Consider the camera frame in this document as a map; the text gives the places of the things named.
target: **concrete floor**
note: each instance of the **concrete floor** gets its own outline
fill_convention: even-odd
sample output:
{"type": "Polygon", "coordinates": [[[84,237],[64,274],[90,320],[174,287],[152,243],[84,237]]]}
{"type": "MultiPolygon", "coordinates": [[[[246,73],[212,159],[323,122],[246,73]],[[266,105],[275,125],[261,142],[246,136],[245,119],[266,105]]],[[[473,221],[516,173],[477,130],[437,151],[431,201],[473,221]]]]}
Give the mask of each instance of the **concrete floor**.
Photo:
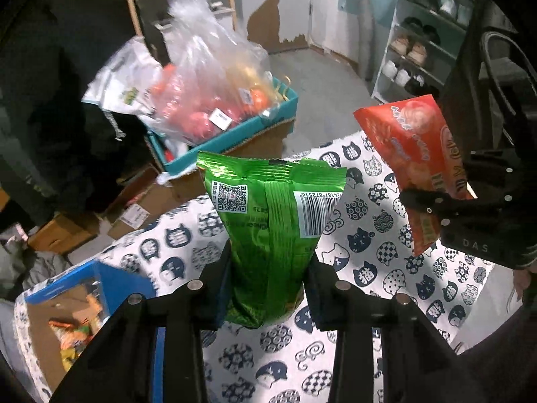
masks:
{"type": "MultiPolygon", "coordinates": [[[[360,129],[352,113],[376,104],[367,86],[347,63],[323,56],[313,50],[299,50],[270,56],[275,77],[289,76],[300,97],[294,131],[285,140],[284,156],[319,146],[360,129]]],[[[109,226],[101,226],[101,235],[69,255],[76,264],[112,243],[106,235],[109,226]]],[[[461,341],[471,347],[496,330],[517,308],[510,312],[506,304],[512,288],[512,272],[496,265],[483,292],[474,304],[452,346],[461,341]]]]}

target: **brown stain on wall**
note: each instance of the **brown stain on wall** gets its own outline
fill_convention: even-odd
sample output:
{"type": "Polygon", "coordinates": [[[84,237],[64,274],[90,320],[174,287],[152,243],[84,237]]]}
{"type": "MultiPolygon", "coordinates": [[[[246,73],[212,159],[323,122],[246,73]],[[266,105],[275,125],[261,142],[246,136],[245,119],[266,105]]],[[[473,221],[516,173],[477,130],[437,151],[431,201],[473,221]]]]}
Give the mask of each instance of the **brown stain on wall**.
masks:
{"type": "Polygon", "coordinates": [[[248,40],[260,44],[270,53],[308,48],[305,35],[299,35],[292,41],[280,42],[280,0],[265,0],[248,18],[246,29],[248,40]]]}

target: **metal screw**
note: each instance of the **metal screw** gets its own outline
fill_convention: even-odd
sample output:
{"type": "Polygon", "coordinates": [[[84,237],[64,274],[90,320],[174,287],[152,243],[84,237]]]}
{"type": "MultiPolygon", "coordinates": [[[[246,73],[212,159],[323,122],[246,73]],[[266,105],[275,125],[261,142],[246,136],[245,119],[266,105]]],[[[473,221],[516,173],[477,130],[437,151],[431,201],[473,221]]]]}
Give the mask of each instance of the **metal screw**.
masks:
{"type": "Polygon", "coordinates": [[[336,282],[336,288],[339,290],[349,290],[351,289],[351,284],[346,280],[338,280],[336,282]]]}
{"type": "Polygon", "coordinates": [[[410,296],[404,292],[398,292],[395,295],[395,300],[397,300],[400,305],[407,305],[412,301],[412,298],[410,298],[410,296]]]}
{"type": "Polygon", "coordinates": [[[198,290],[198,289],[201,289],[203,287],[203,282],[201,280],[197,280],[197,279],[191,280],[191,281],[188,282],[186,287],[189,290],[198,290]]]}
{"type": "Polygon", "coordinates": [[[130,305],[137,305],[142,301],[142,295],[138,292],[135,292],[134,294],[129,295],[128,302],[130,305]]]}

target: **red snack bag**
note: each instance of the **red snack bag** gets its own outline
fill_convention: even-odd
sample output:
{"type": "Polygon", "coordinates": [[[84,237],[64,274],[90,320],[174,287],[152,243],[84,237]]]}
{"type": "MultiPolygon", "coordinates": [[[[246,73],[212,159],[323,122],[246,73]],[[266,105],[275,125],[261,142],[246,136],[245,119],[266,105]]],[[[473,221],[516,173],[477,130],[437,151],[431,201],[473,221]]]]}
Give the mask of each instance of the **red snack bag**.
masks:
{"type": "MultiPolygon", "coordinates": [[[[432,95],[358,109],[354,117],[382,159],[394,171],[399,189],[447,192],[470,199],[461,154],[432,95]]],[[[418,256],[440,236],[435,215],[407,211],[418,256]]]]}

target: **teal storage bin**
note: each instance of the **teal storage bin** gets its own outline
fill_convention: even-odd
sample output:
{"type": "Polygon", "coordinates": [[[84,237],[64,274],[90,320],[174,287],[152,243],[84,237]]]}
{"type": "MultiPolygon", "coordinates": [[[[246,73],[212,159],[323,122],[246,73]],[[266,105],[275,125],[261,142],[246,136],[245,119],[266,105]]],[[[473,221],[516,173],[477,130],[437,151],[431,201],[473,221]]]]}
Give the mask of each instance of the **teal storage bin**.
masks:
{"type": "MultiPolygon", "coordinates": [[[[282,86],[280,88],[280,92],[286,88],[286,86],[282,86]]],[[[170,173],[171,176],[175,176],[189,165],[192,165],[196,162],[198,158],[198,151],[210,151],[213,153],[227,151],[233,146],[240,144],[244,140],[251,138],[261,130],[272,127],[280,121],[296,117],[296,107],[298,106],[299,96],[294,90],[289,88],[286,92],[286,97],[289,100],[280,104],[280,107],[275,110],[276,113],[273,114],[271,119],[261,117],[251,118],[248,121],[245,121],[238,126],[233,127],[232,129],[210,139],[209,141],[193,147],[188,151],[188,153],[172,160],[171,162],[166,162],[166,158],[164,157],[164,149],[159,141],[160,136],[157,133],[150,130],[148,134],[149,141],[155,151],[155,154],[158,156],[158,160],[162,165],[164,165],[164,169],[170,173]]]]}

